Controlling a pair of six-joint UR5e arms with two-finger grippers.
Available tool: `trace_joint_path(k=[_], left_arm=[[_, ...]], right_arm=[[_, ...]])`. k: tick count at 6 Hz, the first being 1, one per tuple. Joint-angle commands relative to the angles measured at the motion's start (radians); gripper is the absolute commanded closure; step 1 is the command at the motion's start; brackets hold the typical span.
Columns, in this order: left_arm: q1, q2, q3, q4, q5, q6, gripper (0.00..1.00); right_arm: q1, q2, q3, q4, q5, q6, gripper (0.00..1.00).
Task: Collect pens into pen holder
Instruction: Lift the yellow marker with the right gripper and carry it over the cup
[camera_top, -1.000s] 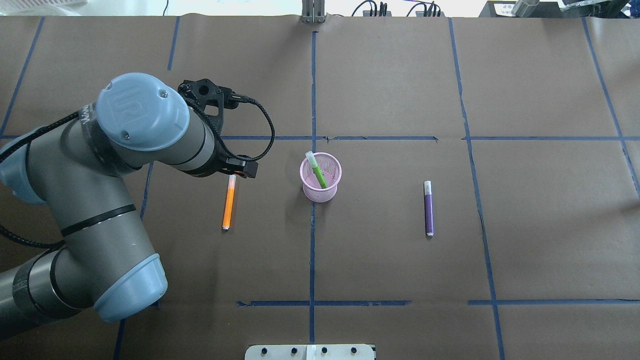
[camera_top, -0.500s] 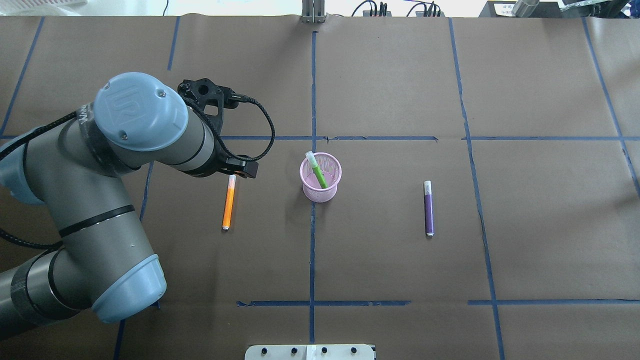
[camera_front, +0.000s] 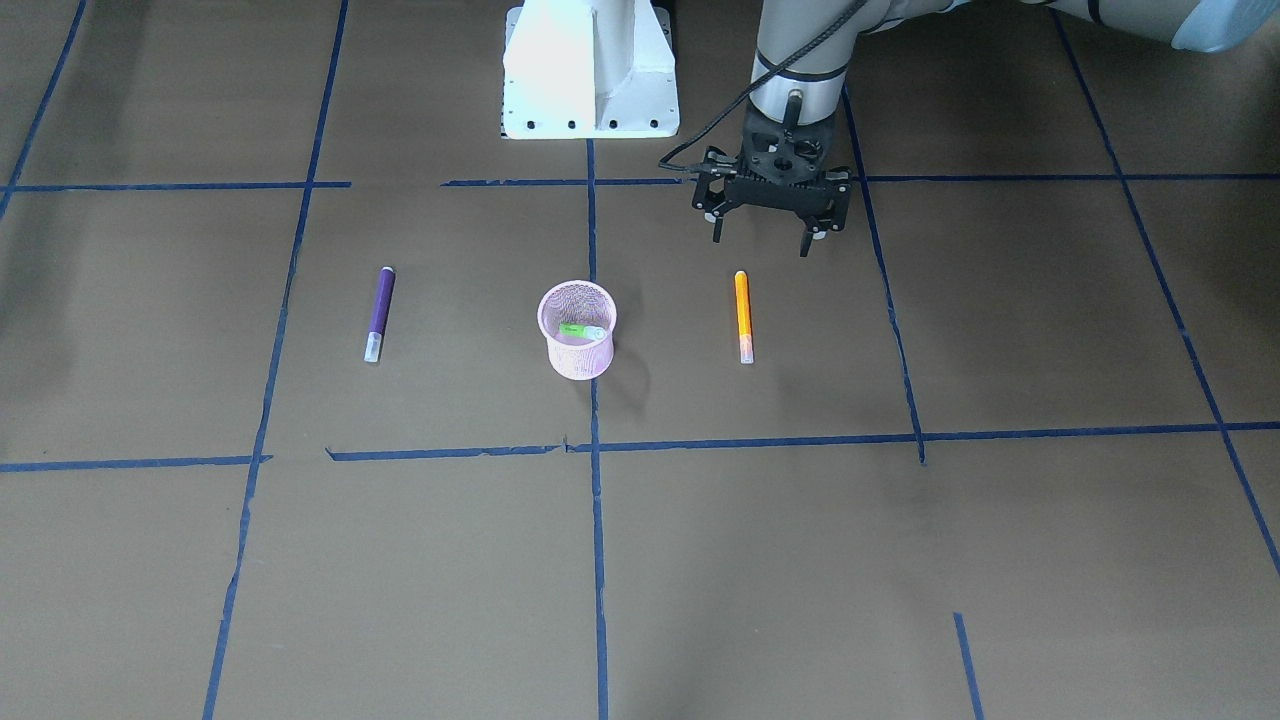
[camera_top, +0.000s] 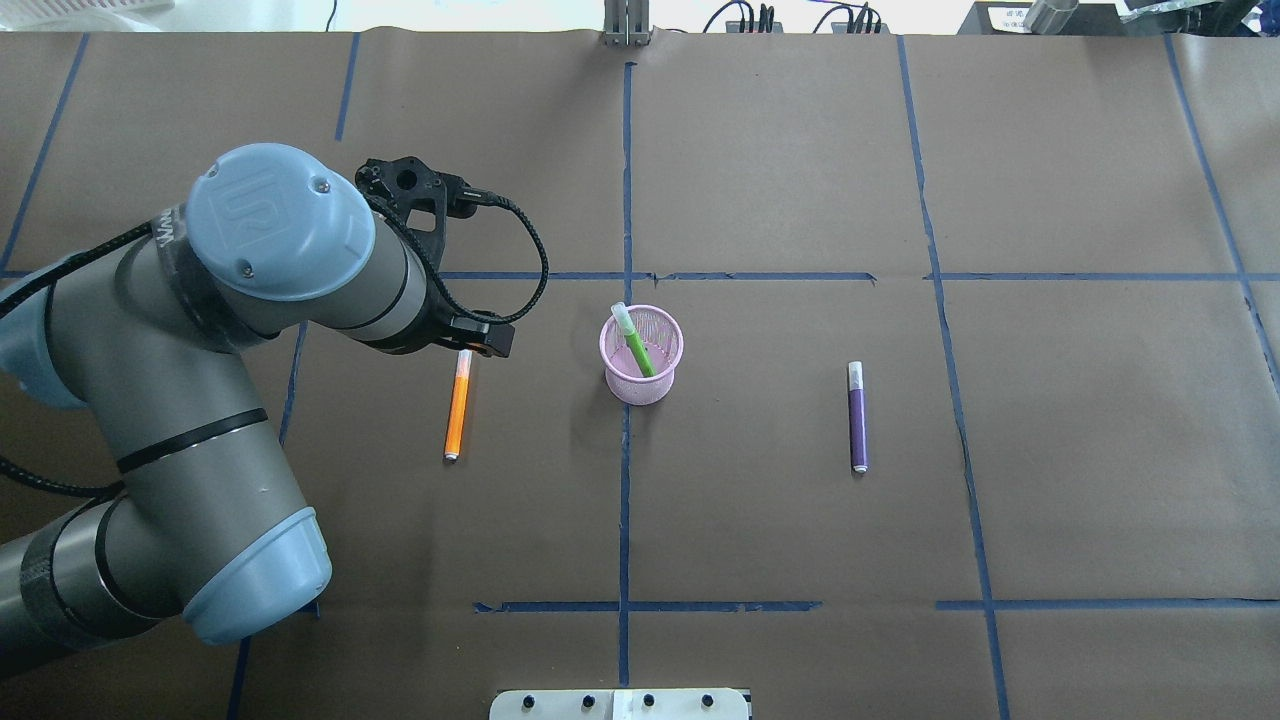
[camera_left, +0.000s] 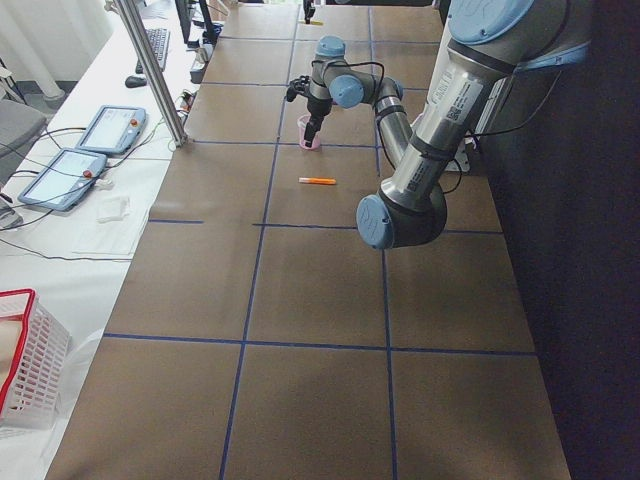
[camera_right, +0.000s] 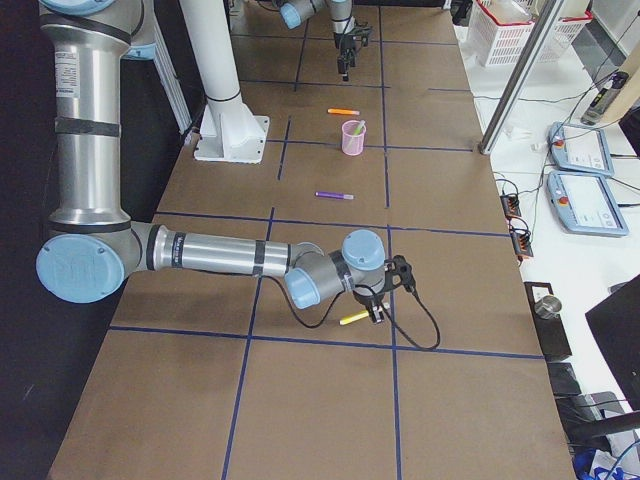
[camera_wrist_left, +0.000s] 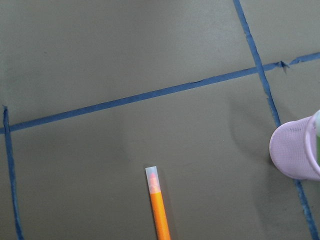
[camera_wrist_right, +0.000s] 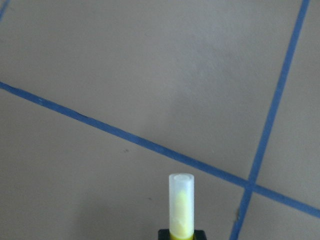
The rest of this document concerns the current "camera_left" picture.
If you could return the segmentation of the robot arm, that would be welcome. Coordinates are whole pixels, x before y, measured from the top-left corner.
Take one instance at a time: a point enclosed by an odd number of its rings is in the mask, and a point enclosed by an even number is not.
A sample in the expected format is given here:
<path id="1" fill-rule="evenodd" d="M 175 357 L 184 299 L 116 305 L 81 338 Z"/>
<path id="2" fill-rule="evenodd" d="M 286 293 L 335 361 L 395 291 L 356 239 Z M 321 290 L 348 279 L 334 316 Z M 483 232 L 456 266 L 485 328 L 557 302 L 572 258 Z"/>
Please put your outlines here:
<path id="1" fill-rule="evenodd" d="M 358 72 L 345 43 L 321 38 L 312 71 L 290 82 L 287 101 L 307 100 L 303 144 L 312 145 L 333 105 L 368 104 L 394 168 L 356 210 L 362 240 L 375 249 L 423 245 L 447 220 L 439 179 L 470 126 L 480 118 L 494 85 L 516 72 L 581 62 L 591 40 L 591 1 L 453 1 L 441 46 L 444 69 L 422 116 L 408 120 L 402 87 L 385 74 Z"/>

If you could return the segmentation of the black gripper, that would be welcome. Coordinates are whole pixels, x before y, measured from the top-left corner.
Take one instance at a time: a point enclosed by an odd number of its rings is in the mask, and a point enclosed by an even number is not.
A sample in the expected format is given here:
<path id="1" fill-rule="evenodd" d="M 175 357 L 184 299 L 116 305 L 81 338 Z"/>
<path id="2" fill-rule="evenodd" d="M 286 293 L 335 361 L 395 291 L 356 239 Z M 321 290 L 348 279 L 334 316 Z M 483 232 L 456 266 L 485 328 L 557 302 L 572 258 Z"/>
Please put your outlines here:
<path id="1" fill-rule="evenodd" d="M 331 109 L 331 99 L 319 99 L 312 95 L 307 98 L 307 110 L 310 114 L 310 119 L 304 130 L 303 141 L 305 145 L 320 146 L 318 131 L 321 129 L 324 118 L 330 114 Z"/>
<path id="2" fill-rule="evenodd" d="M 312 19 L 315 14 L 315 3 L 313 0 L 303 0 L 302 1 L 304 18 Z"/>

